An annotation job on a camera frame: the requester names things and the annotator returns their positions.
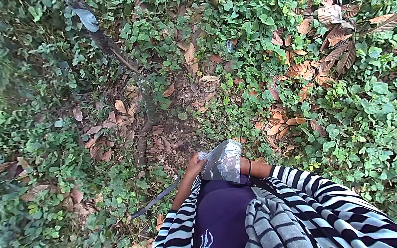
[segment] ground cover vegetation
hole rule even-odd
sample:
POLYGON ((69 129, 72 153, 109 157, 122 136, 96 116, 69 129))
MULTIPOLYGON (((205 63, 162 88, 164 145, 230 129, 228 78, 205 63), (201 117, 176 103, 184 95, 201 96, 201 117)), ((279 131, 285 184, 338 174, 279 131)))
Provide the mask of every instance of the ground cover vegetation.
POLYGON ((397 0, 86 1, 152 107, 70 6, 0 0, 0 247, 150 247, 226 138, 397 222, 397 0))

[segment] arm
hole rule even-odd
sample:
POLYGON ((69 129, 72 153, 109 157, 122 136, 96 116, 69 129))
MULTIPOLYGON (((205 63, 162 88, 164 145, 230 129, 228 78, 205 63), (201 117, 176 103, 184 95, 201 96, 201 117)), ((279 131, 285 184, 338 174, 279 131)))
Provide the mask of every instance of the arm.
POLYGON ((173 201, 172 210, 179 210, 182 206, 182 203, 188 198, 191 194, 191 186, 194 183, 194 180, 200 173, 201 169, 205 165, 207 159, 199 160, 199 154, 196 153, 192 156, 189 161, 188 167, 186 169, 185 174, 183 175, 182 180, 180 181, 179 188, 177 190, 176 198, 173 201))

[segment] person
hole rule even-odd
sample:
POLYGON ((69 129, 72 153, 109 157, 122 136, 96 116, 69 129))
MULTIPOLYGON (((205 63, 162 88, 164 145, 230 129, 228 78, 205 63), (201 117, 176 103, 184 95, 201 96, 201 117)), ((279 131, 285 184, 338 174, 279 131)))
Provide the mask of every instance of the person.
POLYGON ((389 248, 397 224, 347 187, 240 158, 240 184, 202 180, 192 156, 154 248, 389 248))

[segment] green leaf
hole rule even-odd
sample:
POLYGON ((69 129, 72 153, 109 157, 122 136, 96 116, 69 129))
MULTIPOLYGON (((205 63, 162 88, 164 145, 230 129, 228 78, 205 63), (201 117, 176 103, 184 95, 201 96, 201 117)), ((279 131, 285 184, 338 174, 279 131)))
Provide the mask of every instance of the green leaf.
POLYGON ((188 115, 186 115, 185 113, 179 113, 177 115, 177 118, 179 118, 180 120, 184 121, 188 118, 188 115))

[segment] black strap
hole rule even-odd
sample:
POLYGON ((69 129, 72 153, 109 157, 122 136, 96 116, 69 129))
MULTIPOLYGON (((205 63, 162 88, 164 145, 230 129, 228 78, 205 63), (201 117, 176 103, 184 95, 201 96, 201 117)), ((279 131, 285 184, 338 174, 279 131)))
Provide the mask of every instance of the black strap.
POLYGON ((274 196, 280 198, 284 202, 284 204, 286 204, 289 207, 293 207, 298 212, 300 212, 300 214, 304 215, 307 218, 307 220, 309 220, 314 226, 316 226, 316 228, 318 228, 326 237, 328 237, 330 239, 330 241, 332 241, 338 248, 344 248, 344 246, 342 246, 331 234, 326 232, 326 230, 321 228, 320 225, 318 225, 318 223, 315 222, 309 215, 307 215, 304 211, 299 209, 295 204, 293 204, 292 202, 290 202, 287 199, 285 199, 284 197, 282 197, 282 195, 276 191, 273 184, 270 185, 269 183, 266 183, 265 181, 262 181, 258 178, 252 178, 251 180, 258 188, 267 190, 274 196))

